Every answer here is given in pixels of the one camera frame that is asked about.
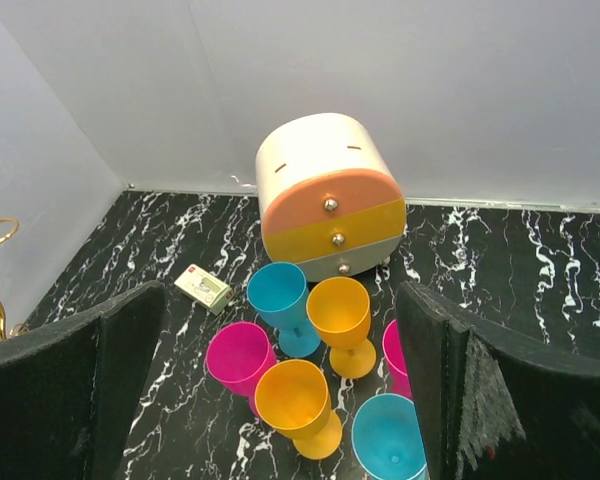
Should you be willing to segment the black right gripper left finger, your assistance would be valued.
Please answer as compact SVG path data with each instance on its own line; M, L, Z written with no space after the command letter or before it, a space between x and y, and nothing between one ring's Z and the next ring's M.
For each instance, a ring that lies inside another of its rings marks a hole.
M149 281L0 342L0 479L112 479L166 318Z

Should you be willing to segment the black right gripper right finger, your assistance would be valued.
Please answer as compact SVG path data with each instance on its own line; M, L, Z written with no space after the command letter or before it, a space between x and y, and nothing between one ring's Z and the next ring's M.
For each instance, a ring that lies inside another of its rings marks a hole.
M600 479L600 360L402 283L399 337L433 479Z

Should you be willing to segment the blue wine glass back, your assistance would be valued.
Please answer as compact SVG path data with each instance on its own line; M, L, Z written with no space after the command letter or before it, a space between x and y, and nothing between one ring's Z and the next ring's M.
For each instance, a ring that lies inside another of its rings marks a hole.
M357 410L351 429L354 454L372 479L426 479L427 459L412 400L375 395Z

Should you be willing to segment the blue wine glass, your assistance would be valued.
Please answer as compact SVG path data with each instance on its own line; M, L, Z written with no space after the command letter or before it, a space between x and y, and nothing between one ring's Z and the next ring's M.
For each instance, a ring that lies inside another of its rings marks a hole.
M351 429L354 454L372 479L426 479L427 459L412 400L375 395L357 410Z
M265 265L247 285L249 303L267 325L278 330L280 349L288 357L308 357L321 343L308 319L308 295L304 272L289 262Z

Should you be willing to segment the pink wine glass front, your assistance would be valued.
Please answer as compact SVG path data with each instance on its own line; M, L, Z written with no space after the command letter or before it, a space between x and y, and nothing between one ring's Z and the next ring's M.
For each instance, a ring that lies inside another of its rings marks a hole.
M392 392L412 400L413 394L396 319L392 320L384 330L382 348L391 378Z

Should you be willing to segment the pink wine glass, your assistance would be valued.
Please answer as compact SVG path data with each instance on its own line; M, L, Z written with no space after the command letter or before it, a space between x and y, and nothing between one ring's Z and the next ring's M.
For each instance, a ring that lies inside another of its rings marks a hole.
M391 378L392 392L412 400L413 394L396 319L392 320L384 330L382 348Z
M251 411L259 417L256 386L277 363L266 331L253 322L225 326L210 341L205 361L210 375L232 393L246 397Z

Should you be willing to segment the yellow wine glass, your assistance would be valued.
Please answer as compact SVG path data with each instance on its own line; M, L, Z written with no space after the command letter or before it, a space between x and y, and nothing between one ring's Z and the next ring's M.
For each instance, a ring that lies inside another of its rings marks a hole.
M343 276L327 278L309 293L306 311L329 347L329 362L335 373L359 379L371 372L376 349L368 338L371 304L362 283Z
M303 457L323 460L339 448L342 422L332 408L326 377L314 363L291 359L275 364L258 381L254 401L262 420L290 439Z

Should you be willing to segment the blue wine glass front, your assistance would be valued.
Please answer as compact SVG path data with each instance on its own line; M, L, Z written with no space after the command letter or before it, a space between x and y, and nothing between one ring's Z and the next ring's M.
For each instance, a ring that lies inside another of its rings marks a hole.
M308 357L321 343L308 319L308 295L304 272L289 262L265 265L247 285L249 303L267 325L278 330L280 349L288 357Z

